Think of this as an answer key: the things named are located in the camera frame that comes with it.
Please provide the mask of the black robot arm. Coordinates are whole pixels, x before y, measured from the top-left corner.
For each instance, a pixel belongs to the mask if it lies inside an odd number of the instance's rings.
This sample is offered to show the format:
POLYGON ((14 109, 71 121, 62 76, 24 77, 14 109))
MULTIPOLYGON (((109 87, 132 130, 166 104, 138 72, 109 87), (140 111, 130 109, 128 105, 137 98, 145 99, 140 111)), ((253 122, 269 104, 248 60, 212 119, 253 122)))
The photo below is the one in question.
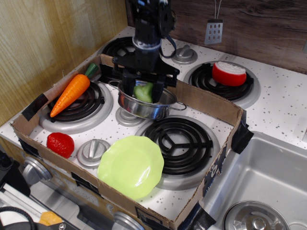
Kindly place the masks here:
POLYGON ((130 56, 114 57, 115 68, 123 66, 122 84, 125 94, 132 96, 136 81, 153 83, 152 100, 158 102, 165 87, 176 87, 179 70, 162 59, 162 40, 174 41, 169 33, 175 29, 177 18, 169 0, 129 1, 135 25, 130 56))

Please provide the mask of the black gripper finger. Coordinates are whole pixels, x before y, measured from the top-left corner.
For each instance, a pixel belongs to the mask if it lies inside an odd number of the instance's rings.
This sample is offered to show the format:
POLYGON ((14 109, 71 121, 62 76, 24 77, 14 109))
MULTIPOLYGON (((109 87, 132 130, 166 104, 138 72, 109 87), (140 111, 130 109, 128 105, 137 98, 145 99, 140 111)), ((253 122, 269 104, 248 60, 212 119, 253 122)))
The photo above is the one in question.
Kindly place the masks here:
POLYGON ((162 92, 164 88, 167 86, 165 81, 166 81, 166 75, 158 75, 156 83, 153 84, 153 90, 152 90, 153 103, 157 103, 160 100, 162 92))
POLYGON ((135 87, 136 76, 130 73, 128 70, 124 70, 122 74, 122 85, 124 93, 128 96, 133 95, 133 90, 135 87))

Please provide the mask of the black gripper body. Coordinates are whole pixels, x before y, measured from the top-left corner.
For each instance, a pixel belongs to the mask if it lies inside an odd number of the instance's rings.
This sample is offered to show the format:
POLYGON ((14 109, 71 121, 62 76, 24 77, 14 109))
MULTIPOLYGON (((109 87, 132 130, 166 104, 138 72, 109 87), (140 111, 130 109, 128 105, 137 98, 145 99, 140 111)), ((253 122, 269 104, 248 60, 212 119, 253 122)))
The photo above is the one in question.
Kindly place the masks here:
POLYGON ((161 82, 164 87, 176 87, 179 70, 160 58, 161 43, 133 43, 133 46, 135 50, 131 55, 114 57, 112 62, 117 66, 140 72, 140 78, 145 81, 161 82))

